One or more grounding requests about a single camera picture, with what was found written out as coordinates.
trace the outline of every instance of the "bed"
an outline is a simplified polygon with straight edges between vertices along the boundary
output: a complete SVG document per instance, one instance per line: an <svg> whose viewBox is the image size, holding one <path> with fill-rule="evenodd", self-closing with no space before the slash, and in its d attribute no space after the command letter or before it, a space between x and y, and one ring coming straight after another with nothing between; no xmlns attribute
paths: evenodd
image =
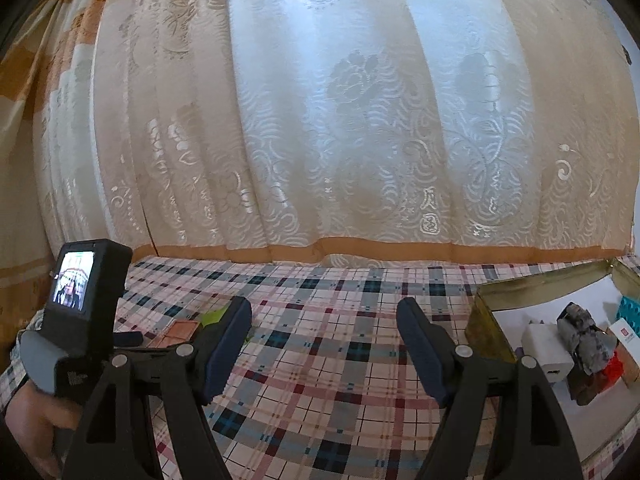
<svg viewBox="0 0 640 480"><path fill-rule="evenodd" d="M624 258L634 270L640 260ZM412 479L440 410L420 387L395 322L403 296L464 340L476 285L565 264L328 269L150 257L134 264L116 330L140 330L145 344L172 319L242 295L252 304L250 341L223 395L206 407L212 434L238 479ZM37 327L38 316L31 325ZM0 408L24 375L14 352L0 376ZM494 427L486 404L472 478L482 478ZM640 416L583 463L604 478L634 437ZM180 478L162 408L154 433L165 478Z"/></svg>

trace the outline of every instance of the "curtain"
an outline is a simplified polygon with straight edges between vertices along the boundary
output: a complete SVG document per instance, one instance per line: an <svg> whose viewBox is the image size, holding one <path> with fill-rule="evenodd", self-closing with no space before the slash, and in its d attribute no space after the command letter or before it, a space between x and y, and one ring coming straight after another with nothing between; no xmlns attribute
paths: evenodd
<svg viewBox="0 0 640 480"><path fill-rule="evenodd" d="M340 266L629 248L638 110L597 0L45 0L0 91L11 276L99 237Z"/></svg>

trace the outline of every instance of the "camera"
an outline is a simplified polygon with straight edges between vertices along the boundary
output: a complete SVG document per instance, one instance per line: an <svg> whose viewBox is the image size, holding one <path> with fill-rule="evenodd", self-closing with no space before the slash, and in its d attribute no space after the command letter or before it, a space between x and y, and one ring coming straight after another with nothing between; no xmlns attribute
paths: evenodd
<svg viewBox="0 0 640 480"><path fill-rule="evenodd" d="M79 404L113 353L113 323L132 250L110 240L66 243L53 270L42 328L20 338L20 357L39 389Z"/></svg>

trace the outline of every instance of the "teal object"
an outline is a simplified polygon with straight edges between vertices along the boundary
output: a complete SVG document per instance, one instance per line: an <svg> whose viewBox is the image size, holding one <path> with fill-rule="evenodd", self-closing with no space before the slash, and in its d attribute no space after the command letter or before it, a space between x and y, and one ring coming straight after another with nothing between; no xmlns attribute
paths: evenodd
<svg viewBox="0 0 640 480"><path fill-rule="evenodd" d="M640 303L626 296L622 296L616 314L616 320L624 319L633 331L640 336Z"/></svg>

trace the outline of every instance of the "orange curtain trim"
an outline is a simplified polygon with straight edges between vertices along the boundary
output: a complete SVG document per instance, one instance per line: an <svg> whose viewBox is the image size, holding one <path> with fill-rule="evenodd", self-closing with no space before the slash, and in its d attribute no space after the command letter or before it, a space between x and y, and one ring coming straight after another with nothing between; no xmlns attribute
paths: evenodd
<svg viewBox="0 0 640 480"><path fill-rule="evenodd" d="M40 258L38 260L33 260L32 262L21 264L19 266L5 267L4 269L0 269L0 278L10 278L12 276L16 276L17 274L27 272L28 270L35 269L36 267L41 267L44 265L52 266L53 263L53 258L51 256L48 256L47 258Z"/></svg>
<svg viewBox="0 0 640 480"><path fill-rule="evenodd" d="M24 79L32 70L36 53L23 46L12 48L0 64L0 96L11 101L24 101L27 98L30 85Z"/></svg>
<svg viewBox="0 0 640 480"><path fill-rule="evenodd" d="M154 248L143 246L134 251L134 261L155 255ZM193 260L230 260L242 264L263 264L274 261L316 264L329 254L348 254L381 261L436 261L457 264L538 264L574 262L613 258L624 250L585 247L545 250L533 247L468 247L456 244L426 242L375 242L362 238L322 238L307 247L274 245L258 249L227 249L224 246L183 247L159 246L158 256Z"/></svg>

